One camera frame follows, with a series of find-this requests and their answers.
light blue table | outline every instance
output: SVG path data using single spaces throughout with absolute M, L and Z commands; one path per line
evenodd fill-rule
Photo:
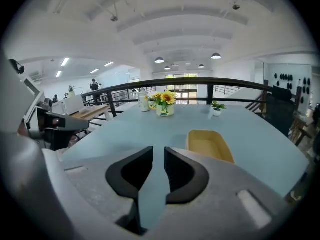
M 165 209 L 170 192 L 164 170 L 164 147 L 186 148 L 191 130 L 220 133 L 237 166 L 284 197 L 297 183 L 308 160 L 281 132 L 242 106 L 227 106 L 220 117 L 209 119 L 210 106 L 176 105 L 175 114 L 159 117 L 134 106 L 70 148 L 65 162 L 118 154 L 153 146 L 153 169 L 139 192 L 141 224 L 150 229 Z

ceiling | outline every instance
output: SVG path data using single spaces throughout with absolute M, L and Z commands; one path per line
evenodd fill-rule
M 154 73 L 164 72 L 165 66 L 172 64 L 181 66 L 171 67 L 172 71 L 196 71 L 199 64 L 211 70 L 213 53 L 224 56 L 224 47 L 245 28 L 280 12 L 283 6 L 281 0 L 31 0 L 30 4 L 49 15 L 86 23 L 130 40 Z M 240 9 L 234 10 L 234 4 Z M 118 21 L 111 21 L 114 16 Z M 155 64 L 157 57 L 163 57 L 165 63 Z M 37 69 L 46 77 L 55 77 L 60 64 L 58 59 L 33 62 L 26 71 Z M 97 74 L 101 74 L 106 70 L 104 64 L 74 59 L 61 78 L 90 75 L 95 68 L 100 68 Z

potted plant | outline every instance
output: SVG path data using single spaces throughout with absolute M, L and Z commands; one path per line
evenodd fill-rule
M 69 85 L 69 98 L 76 96 L 75 94 L 75 87 L 72 85 Z
M 226 109 L 226 105 L 225 104 L 219 104 L 217 101 L 213 101 L 211 104 L 211 107 L 213 109 L 213 115 L 215 117 L 219 117 L 221 115 L 221 110 L 225 110 Z
M 149 98 L 149 106 L 156 110 L 159 117 L 168 117 L 175 114 L 175 99 L 176 94 L 171 91 L 157 93 Z

office chair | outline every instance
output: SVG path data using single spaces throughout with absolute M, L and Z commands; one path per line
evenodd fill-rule
M 272 94 L 266 96 L 265 120 L 282 132 L 286 137 L 294 122 L 295 103 L 288 89 L 273 86 Z

window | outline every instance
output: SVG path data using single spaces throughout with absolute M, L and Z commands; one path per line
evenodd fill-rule
M 197 74 L 170 74 L 166 75 L 166 79 L 172 78 L 197 78 Z M 198 96 L 198 85 L 197 84 L 179 84 L 179 85 L 167 85 L 166 89 L 168 91 L 175 92 L 175 97 L 180 98 L 197 98 Z M 196 100 L 177 100 L 175 102 L 177 105 L 196 105 Z

